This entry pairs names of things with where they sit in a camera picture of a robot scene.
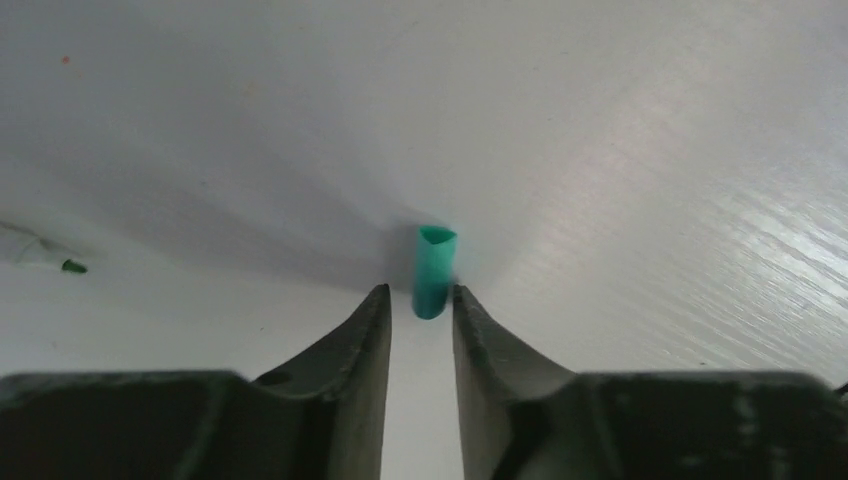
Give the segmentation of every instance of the white backdrop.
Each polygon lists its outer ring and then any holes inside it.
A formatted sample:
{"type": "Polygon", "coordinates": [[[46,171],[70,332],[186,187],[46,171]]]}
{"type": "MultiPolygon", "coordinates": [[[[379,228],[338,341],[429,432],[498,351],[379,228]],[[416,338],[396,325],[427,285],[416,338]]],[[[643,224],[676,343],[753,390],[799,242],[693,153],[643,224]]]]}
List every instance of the white backdrop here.
{"type": "Polygon", "coordinates": [[[383,472],[459,478],[410,233],[574,370],[848,380],[848,3],[11,0],[0,373],[255,376],[395,290],[383,472]]]}

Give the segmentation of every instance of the green plastic tube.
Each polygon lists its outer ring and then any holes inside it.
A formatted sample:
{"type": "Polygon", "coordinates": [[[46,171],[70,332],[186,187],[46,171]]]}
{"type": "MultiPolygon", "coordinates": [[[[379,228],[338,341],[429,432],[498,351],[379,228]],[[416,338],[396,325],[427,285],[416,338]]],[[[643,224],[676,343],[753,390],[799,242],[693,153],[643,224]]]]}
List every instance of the green plastic tube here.
{"type": "Polygon", "coordinates": [[[418,318],[431,320],[445,310],[453,282],[453,257],[457,235],[444,227],[418,229],[415,252],[415,285],[412,309],[418,318]]]}

